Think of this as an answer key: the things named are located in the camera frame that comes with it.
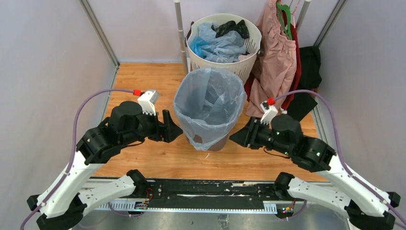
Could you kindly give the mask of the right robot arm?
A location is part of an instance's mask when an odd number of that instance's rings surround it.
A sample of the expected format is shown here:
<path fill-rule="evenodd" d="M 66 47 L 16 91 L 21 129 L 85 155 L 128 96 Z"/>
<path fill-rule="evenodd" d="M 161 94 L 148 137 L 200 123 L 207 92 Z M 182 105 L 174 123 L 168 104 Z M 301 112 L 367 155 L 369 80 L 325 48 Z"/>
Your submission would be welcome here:
<path fill-rule="evenodd" d="M 281 172 L 273 184 L 273 193 L 279 200 L 299 198 L 329 208 L 347 218 L 360 230 L 391 230 L 395 216 L 391 207 L 397 207 L 400 196 L 372 188 L 363 182 L 324 141 L 305 136 L 300 123 L 288 115 L 274 117 L 263 124 L 252 117 L 230 139 L 242 147 L 270 150 L 287 155 L 299 168 L 326 178 L 336 190 L 308 183 L 297 176 Z"/>

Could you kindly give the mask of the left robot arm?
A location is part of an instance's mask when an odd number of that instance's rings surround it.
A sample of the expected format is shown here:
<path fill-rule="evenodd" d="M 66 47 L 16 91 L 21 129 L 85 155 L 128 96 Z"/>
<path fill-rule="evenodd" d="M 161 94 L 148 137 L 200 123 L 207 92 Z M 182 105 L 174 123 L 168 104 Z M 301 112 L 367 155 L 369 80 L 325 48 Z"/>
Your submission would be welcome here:
<path fill-rule="evenodd" d="M 97 127 L 89 129 L 75 147 L 71 170 L 61 174 L 62 184 L 54 183 L 41 195 L 32 195 L 27 203 L 40 213 L 36 223 L 41 230 L 67 230 L 77 225 L 95 208 L 123 196 L 143 198 L 153 196 L 151 186 L 138 170 L 93 188 L 82 191 L 87 180 L 122 149 L 142 144 L 146 139 L 170 143 L 182 134 L 168 110 L 163 122 L 154 114 L 142 111 L 141 105 L 125 101 Z"/>

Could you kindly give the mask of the white slotted laundry basket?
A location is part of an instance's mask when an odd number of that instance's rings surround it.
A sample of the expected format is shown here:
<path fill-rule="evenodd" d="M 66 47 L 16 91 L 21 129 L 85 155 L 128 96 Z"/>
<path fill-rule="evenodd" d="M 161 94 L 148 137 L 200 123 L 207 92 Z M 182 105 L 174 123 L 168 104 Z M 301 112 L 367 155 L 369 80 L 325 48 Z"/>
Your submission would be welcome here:
<path fill-rule="evenodd" d="M 192 51 L 192 41 L 198 36 L 198 27 L 202 23 L 213 23 L 214 25 L 222 25 L 228 21 L 235 21 L 236 23 L 238 23 L 241 20 L 245 22 L 249 31 L 249 38 L 244 40 L 244 45 L 246 46 L 246 51 L 248 52 L 248 56 L 244 60 L 224 64 L 216 63 L 205 60 Z M 241 16 L 221 13 L 203 17 L 195 21 L 194 24 L 191 25 L 191 35 L 187 39 L 187 50 L 189 53 L 192 70 L 206 67 L 227 69 L 238 75 L 243 82 L 246 82 L 254 65 L 254 62 L 259 54 L 261 39 L 261 32 L 256 27 L 256 25 Z"/>

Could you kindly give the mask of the grey mesh trash bin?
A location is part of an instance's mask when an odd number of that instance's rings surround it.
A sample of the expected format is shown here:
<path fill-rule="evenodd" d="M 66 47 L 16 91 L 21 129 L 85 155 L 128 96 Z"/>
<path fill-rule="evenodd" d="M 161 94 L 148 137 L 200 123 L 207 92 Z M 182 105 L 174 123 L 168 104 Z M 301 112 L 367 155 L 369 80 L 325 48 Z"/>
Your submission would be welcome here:
<path fill-rule="evenodd" d="M 220 141 L 216 142 L 214 145 L 212 145 L 208 151 L 220 151 L 224 148 L 224 146 L 226 145 L 226 142 L 228 140 L 229 134 L 227 134 L 225 137 L 223 137 Z M 197 143 L 202 143 L 202 139 L 200 136 L 195 135 L 193 138 L 193 141 L 197 142 Z"/>

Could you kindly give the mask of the light blue plastic bag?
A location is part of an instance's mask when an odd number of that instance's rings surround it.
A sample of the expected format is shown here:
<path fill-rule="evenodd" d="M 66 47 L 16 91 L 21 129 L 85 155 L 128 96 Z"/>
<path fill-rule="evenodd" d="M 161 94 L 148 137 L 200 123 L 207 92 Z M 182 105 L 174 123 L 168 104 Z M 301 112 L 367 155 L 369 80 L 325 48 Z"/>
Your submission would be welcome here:
<path fill-rule="evenodd" d="M 208 151 L 230 134 L 241 116 L 247 95 L 240 77 L 227 69 L 200 68 L 182 80 L 173 101 L 188 142 Z M 193 141 L 195 135 L 202 143 Z"/>

